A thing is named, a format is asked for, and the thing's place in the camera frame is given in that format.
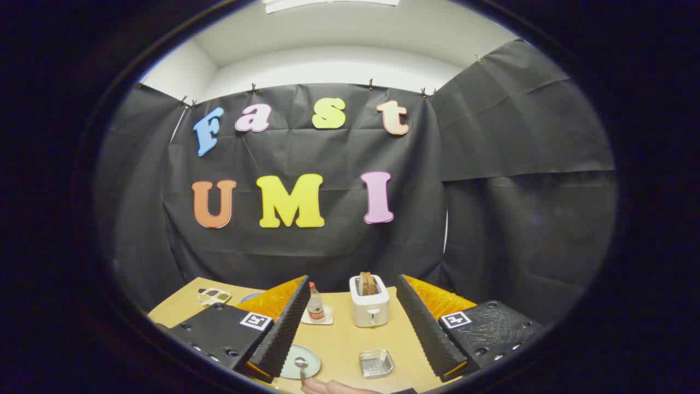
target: bottle label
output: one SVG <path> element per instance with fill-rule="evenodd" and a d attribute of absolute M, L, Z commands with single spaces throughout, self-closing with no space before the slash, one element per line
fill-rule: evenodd
<path fill-rule="evenodd" d="M 321 310 L 320 310 L 319 312 L 311 312 L 311 311 L 309 311 L 309 317 L 312 318 L 312 319 L 314 319 L 314 320 L 323 319 L 323 317 L 324 317 L 323 308 L 321 308 Z"/>

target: plastic bottle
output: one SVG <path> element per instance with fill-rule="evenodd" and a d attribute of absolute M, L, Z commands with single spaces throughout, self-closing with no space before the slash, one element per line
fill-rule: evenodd
<path fill-rule="evenodd" d="M 316 283 L 309 282 L 309 288 L 311 289 L 311 298 L 307 304 L 309 317 L 311 318 L 311 321 L 323 322 L 326 319 L 326 316 L 323 314 L 323 302 L 321 301 L 319 291 L 316 290 Z"/>

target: metal spoon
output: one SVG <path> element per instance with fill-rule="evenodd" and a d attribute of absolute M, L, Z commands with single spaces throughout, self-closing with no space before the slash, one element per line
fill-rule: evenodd
<path fill-rule="evenodd" d="M 299 375 L 302 379 L 302 387 L 306 383 L 306 375 L 304 375 L 304 368 L 309 366 L 309 363 L 303 357 L 297 357 L 294 359 L 294 365 L 299 368 Z"/>

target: toaster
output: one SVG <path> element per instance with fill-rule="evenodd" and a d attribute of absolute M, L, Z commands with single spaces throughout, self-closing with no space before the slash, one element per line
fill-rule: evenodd
<path fill-rule="evenodd" d="M 376 327 L 389 321 L 389 292 L 379 276 L 372 275 L 377 287 L 377 293 L 360 295 L 358 286 L 360 276 L 350 278 L 350 294 L 353 303 L 353 321 L 358 327 Z"/>

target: small metal tray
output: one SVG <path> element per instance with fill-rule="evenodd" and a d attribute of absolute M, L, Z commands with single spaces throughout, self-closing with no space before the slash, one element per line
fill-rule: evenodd
<path fill-rule="evenodd" d="M 386 376 L 393 369 L 393 360 L 388 351 L 366 351 L 360 353 L 362 376 L 367 379 Z"/>

